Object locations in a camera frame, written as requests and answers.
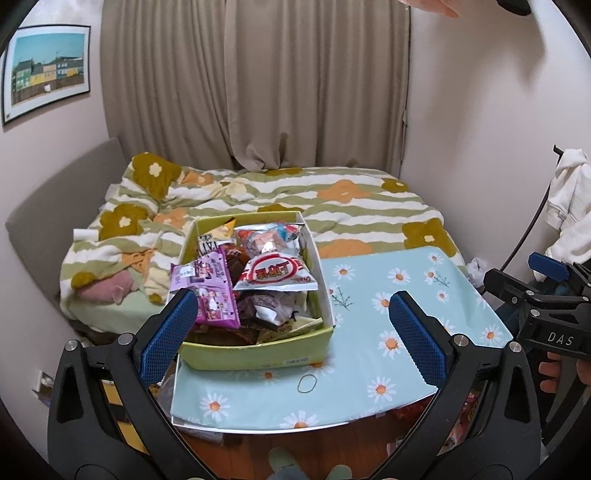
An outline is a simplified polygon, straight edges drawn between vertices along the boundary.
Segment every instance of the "pink pillow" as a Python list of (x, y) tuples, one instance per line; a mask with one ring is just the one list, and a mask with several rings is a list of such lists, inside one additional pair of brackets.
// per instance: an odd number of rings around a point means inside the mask
[(86, 287), (76, 291), (83, 300), (96, 303), (116, 303), (120, 305), (130, 291), (136, 291), (138, 287), (134, 283), (131, 273), (127, 269), (117, 272), (109, 278), (97, 280)]

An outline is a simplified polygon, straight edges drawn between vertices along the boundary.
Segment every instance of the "picture frame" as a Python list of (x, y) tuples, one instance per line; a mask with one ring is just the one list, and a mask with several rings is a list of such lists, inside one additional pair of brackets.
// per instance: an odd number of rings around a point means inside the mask
[(38, 108), (90, 92), (90, 26), (19, 28), (2, 62), (2, 125)]

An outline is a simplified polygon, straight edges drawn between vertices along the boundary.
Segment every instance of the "finger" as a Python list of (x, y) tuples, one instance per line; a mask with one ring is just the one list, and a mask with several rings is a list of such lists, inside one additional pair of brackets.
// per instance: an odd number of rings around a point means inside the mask
[(562, 372), (562, 363), (542, 362), (538, 367), (538, 372), (540, 372), (542, 375), (546, 375), (547, 377), (557, 378), (560, 376), (560, 373)]
[(558, 390), (558, 381), (544, 380), (542, 383), (540, 383), (540, 390), (546, 393), (556, 393)]
[(591, 362), (585, 360), (577, 361), (577, 373), (581, 382), (585, 385), (591, 385)]

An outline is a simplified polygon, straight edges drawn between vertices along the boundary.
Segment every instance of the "gray headboard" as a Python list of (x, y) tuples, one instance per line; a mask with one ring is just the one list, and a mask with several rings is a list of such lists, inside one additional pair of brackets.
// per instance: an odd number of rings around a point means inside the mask
[(107, 188), (121, 182), (127, 163), (119, 140), (111, 138), (47, 180), (6, 221), (18, 257), (57, 310), (61, 262), (72, 230), (95, 219)]

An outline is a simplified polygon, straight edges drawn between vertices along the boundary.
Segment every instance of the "cardboard box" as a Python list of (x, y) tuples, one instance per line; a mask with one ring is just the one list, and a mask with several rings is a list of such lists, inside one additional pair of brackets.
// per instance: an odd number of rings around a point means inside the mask
[(197, 237), (201, 233), (223, 225), (230, 218), (236, 219), (237, 226), (271, 222), (304, 224), (300, 234), (302, 256), (312, 276), (318, 282), (318, 290), (308, 294), (308, 306), (314, 318), (322, 318), (323, 327), (305, 335), (260, 345), (211, 346), (184, 342), (179, 350), (183, 360), (196, 370), (250, 370), (321, 362), (326, 357), (330, 337), (333, 334), (334, 314), (322, 274), (320, 256), (301, 213), (241, 213), (198, 220), (189, 235), (189, 246), (183, 258), (186, 260), (185, 263), (192, 260), (189, 258), (189, 252), (196, 251)]

